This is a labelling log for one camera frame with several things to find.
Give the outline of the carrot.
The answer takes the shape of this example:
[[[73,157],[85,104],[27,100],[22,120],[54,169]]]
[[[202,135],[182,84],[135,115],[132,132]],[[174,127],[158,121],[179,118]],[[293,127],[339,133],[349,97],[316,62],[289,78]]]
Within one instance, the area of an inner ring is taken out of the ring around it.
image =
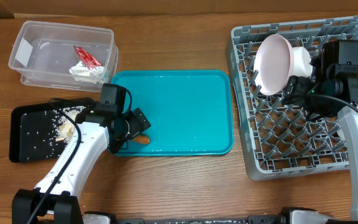
[[[145,135],[138,135],[134,139],[132,139],[132,141],[139,143],[139,144],[143,144],[143,145],[150,144],[150,138]]]

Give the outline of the red snack wrapper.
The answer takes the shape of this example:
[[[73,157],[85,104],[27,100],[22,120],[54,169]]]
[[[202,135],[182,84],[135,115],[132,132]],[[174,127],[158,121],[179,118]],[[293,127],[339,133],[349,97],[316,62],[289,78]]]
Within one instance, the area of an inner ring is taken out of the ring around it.
[[[83,47],[77,47],[74,45],[75,53],[79,59],[79,61],[83,62],[83,64],[88,69],[94,69],[96,67],[101,67],[102,64],[94,58],[91,54],[89,54],[87,51],[84,50]]]

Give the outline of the white tissue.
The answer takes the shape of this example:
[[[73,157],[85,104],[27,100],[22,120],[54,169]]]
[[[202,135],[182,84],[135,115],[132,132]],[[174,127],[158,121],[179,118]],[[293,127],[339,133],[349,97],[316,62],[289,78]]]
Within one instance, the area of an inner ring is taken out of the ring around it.
[[[96,66],[94,68],[88,68],[82,61],[79,61],[76,65],[69,69],[74,79],[79,82],[90,82],[90,83],[102,83],[104,79],[104,67]]]

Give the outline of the pink plate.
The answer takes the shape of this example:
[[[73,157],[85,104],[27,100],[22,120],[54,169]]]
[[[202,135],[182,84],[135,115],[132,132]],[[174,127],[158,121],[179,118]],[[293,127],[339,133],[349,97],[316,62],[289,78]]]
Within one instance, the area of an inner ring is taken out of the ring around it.
[[[263,95],[274,95],[286,85],[293,72],[294,53],[289,41],[281,35],[268,36],[257,50],[254,70],[255,84]]]

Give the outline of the white bowl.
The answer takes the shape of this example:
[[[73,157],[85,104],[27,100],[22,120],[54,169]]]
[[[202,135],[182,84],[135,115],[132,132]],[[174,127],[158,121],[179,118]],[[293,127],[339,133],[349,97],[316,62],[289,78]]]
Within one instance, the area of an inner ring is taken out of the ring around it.
[[[313,66],[310,64],[311,57],[304,47],[293,48],[293,75],[297,77],[308,78],[313,72]]]

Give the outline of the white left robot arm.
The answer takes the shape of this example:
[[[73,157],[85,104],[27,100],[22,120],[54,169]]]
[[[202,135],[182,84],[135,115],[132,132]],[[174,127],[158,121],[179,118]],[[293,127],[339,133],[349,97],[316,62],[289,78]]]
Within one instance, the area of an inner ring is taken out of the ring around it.
[[[129,147],[129,141],[147,145],[143,133],[151,127],[140,108],[133,109],[131,92],[120,85],[105,83],[99,101],[92,102],[75,119],[56,111],[74,125],[74,132],[49,173],[32,190],[20,189],[12,199],[12,223],[96,223],[114,224],[115,215],[82,213],[79,200],[83,187],[99,156]],[[52,214],[50,220],[44,219]]]

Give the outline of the rice and peanuts food waste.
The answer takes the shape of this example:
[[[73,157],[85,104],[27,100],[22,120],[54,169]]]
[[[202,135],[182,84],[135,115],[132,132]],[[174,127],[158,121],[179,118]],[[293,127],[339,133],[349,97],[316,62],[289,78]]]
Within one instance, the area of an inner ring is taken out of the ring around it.
[[[74,130],[73,123],[57,110],[25,113],[21,117],[20,146],[40,151],[64,149]]]

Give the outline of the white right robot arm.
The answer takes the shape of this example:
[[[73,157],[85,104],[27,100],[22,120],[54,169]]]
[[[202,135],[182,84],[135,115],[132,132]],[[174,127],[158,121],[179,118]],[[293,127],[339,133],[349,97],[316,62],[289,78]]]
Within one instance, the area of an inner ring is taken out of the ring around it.
[[[316,67],[311,81],[291,77],[282,103],[304,108],[311,119],[337,118],[351,172],[351,222],[358,223],[358,41],[327,42],[311,64]]]

